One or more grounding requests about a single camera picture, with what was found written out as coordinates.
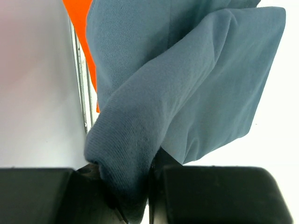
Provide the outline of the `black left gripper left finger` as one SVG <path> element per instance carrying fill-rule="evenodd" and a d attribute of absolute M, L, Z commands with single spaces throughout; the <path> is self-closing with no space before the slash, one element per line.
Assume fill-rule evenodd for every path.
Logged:
<path fill-rule="evenodd" d="M 2 224 L 126 224 L 98 166 L 2 168 Z"/>

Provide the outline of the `blue-grey t-shirt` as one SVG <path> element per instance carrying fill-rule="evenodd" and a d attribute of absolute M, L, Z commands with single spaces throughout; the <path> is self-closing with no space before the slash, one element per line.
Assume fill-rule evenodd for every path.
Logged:
<path fill-rule="evenodd" d="M 252 125 L 286 11 L 257 0 L 94 0 L 86 39 L 100 114 L 84 155 L 131 224 L 153 158 L 196 161 Z"/>

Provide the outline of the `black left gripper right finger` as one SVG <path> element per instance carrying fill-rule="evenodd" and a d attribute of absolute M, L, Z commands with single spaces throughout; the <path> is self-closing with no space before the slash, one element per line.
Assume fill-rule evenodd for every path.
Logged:
<path fill-rule="evenodd" d="M 149 172 L 152 224 L 291 224 L 273 176 L 259 167 L 183 166 L 159 149 Z"/>

